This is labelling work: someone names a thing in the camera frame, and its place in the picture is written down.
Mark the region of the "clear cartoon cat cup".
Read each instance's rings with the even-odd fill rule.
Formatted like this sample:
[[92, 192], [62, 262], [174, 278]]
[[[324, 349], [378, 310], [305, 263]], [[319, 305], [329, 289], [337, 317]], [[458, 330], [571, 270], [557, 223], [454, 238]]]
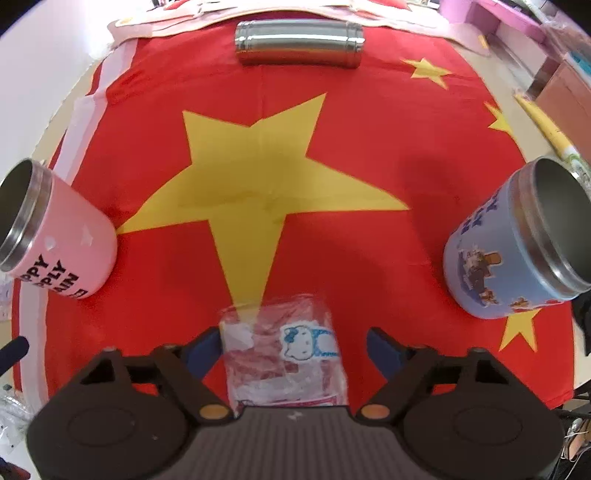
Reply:
[[228, 307], [221, 311], [219, 333], [236, 414], [248, 406], [349, 403], [332, 313], [322, 299], [300, 294]]

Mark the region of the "blue steel cartoon mug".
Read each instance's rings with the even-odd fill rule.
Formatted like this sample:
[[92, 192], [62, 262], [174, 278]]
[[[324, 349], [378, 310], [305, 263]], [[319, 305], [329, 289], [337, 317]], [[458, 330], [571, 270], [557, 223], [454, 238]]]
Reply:
[[529, 162], [451, 234], [443, 266], [481, 319], [568, 302], [590, 289], [590, 196], [562, 163]]

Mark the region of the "pink steel mug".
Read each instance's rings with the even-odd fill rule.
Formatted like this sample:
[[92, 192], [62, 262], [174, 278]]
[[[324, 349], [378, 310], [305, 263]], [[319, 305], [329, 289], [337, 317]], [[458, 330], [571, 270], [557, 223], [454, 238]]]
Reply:
[[87, 298], [109, 277], [117, 238], [110, 219], [32, 159], [1, 183], [1, 271], [69, 298]]

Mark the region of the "red flag yellow stars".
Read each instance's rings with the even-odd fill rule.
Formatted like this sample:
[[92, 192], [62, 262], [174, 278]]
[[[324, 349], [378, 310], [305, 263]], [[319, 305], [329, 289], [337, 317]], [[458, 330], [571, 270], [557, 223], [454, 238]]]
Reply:
[[360, 406], [380, 386], [372, 326], [495, 354], [547, 405], [574, 391], [570, 310], [485, 321], [444, 281], [449, 235], [525, 163], [497, 97], [446, 41], [384, 28], [361, 65], [243, 66], [235, 24], [127, 42], [98, 67], [50, 159], [114, 224], [94, 295], [18, 284], [14, 378], [38, 407], [91, 357], [182, 343], [221, 309], [327, 302]]

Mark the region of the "brown wooden cabinet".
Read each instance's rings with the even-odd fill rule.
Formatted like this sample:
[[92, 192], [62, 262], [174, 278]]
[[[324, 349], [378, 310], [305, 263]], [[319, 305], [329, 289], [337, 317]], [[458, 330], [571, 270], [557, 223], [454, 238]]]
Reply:
[[536, 99], [536, 104], [590, 160], [590, 80], [563, 60]]

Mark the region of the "pink low shelf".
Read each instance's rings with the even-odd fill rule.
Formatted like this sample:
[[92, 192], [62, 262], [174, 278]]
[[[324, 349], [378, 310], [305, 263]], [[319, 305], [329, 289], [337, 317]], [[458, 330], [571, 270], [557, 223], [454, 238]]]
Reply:
[[555, 57], [541, 26], [504, 1], [446, 0], [439, 13], [451, 23], [471, 24], [485, 36], [495, 36], [523, 62]]

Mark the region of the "silver steel flask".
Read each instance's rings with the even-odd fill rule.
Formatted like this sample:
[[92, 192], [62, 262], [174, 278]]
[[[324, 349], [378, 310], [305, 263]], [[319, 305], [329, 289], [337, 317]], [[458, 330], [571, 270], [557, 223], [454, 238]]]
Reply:
[[238, 23], [235, 54], [243, 65], [322, 65], [355, 69], [365, 35], [360, 24], [320, 19]]

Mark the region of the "pink white folded cloth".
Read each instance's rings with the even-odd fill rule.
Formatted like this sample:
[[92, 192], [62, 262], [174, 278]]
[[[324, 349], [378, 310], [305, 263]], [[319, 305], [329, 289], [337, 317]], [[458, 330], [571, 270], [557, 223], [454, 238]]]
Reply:
[[181, 1], [177, 6], [128, 15], [109, 23], [107, 29], [113, 45], [118, 46], [131, 39], [169, 37], [226, 20], [278, 12], [311, 14], [363, 27], [386, 27], [444, 38], [479, 55], [490, 54], [485, 35], [471, 24], [453, 24], [439, 14], [423, 15], [410, 8], [373, 1]]

